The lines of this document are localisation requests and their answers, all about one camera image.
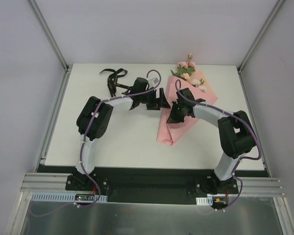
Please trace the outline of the pink wrapping paper sheet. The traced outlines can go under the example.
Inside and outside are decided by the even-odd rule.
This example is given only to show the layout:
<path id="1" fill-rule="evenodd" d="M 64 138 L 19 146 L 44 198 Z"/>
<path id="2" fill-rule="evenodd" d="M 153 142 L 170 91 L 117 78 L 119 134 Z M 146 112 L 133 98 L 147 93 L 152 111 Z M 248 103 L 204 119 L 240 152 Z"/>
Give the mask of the pink wrapping paper sheet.
<path id="1" fill-rule="evenodd" d="M 202 71 L 196 71 L 191 75 L 191 79 L 204 79 L 206 82 L 206 77 Z M 178 78 L 175 76 L 170 76 L 167 81 L 165 96 L 167 101 L 170 105 L 172 105 L 173 101 L 177 100 L 177 90 L 175 88 L 175 82 Z M 190 83 L 182 80 L 181 81 L 181 87 L 189 88 L 192 95 L 195 99 L 202 98 L 206 100 L 209 104 L 214 104 L 217 101 L 217 96 L 215 95 L 214 91 L 212 90 L 209 82 L 208 83 L 208 92 L 203 93 L 199 89 L 193 87 Z M 190 130 L 191 127 L 193 127 L 196 122 L 198 121 L 197 118 L 192 117 L 185 117 L 184 122 L 177 123 L 177 124 L 167 124 L 167 118 L 170 114 L 169 109 L 163 109 L 161 111 L 160 115 L 160 121 L 158 126 L 158 136 L 157 141 L 167 144 L 167 145 L 173 145 L 175 142 L 177 142 L 188 130 Z"/>

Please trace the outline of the pale pink fake flower stem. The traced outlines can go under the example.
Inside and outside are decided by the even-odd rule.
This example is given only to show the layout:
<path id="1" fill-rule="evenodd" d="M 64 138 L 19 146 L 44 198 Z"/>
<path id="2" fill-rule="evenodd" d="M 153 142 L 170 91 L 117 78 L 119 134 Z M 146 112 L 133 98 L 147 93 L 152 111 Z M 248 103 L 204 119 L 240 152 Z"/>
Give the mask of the pale pink fake flower stem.
<path id="1" fill-rule="evenodd" d="M 201 79 L 192 78 L 190 81 L 190 84 L 193 87 L 199 89 L 203 93 L 208 92 L 208 83 L 202 78 Z"/>

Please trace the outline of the peach fake flower stem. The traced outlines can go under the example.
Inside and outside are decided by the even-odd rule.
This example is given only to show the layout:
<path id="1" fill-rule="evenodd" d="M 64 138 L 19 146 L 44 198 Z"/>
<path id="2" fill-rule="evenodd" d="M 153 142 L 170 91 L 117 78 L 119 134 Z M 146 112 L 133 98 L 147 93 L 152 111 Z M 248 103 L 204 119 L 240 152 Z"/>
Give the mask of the peach fake flower stem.
<path id="1" fill-rule="evenodd" d="M 181 74 L 181 78 L 183 80 L 185 80 L 186 82 L 191 83 L 191 77 L 190 77 L 190 75 L 188 73 Z"/>

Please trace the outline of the pink fake flower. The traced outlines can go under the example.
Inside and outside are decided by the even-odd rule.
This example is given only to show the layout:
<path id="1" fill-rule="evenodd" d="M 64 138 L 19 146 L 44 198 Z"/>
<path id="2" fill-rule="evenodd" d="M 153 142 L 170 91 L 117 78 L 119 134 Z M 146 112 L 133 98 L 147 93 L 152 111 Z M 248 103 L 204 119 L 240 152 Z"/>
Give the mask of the pink fake flower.
<path id="1" fill-rule="evenodd" d="M 193 62 L 194 55 L 188 54 L 187 61 L 178 62 L 176 66 L 176 71 L 171 70 L 172 76 L 181 78 L 181 74 L 188 73 L 191 75 L 197 70 L 196 64 Z"/>

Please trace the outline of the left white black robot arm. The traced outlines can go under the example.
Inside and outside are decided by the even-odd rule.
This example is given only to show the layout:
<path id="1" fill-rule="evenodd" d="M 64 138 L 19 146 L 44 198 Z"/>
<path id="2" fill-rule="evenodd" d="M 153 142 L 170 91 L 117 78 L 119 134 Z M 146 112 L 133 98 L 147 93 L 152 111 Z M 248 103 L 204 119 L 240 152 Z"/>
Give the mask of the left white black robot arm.
<path id="1" fill-rule="evenodd" d="M 170 108 L 163 88 L 159 89 L 159 97 L 157 97 L 157 87 L 160 83 L 160 77 L 150 80 L 138 77 L 129 91 L 121 96 L 105 100 L 92 96 L 88 99 L 76 121 L 81 137 L 81 147 L 79 162 L 72 173 L 82 190 L 89 190 L 93 186 L 94 179 L 90 174 L 94 170 L 94 146 L 96 141 L 105 134 L 113 113 L 130 111 L 140 104 L 145 104 L 147 110 Z"/>

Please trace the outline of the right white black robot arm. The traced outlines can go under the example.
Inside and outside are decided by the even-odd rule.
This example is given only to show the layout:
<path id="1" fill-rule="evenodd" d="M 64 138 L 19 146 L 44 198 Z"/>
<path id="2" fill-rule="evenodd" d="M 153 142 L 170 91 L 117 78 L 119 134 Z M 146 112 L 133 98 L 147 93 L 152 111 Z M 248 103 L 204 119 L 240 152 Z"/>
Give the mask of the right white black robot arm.
<path id="1" fill-rule="evenodd" d="M 178 124 L 191 117 L 218 128 L 223 153 L 210 177 L 200 186 L 206 193 L 222 193 L 234 180 L 239 162 L 257 145 L 248 115 L 244 111 L 230 113 L 208 104 L 204 99 L 194 99 L 189 88 L 178 90 L 176 94 L 177 100 L 172 102 L 166 123 Z"/>

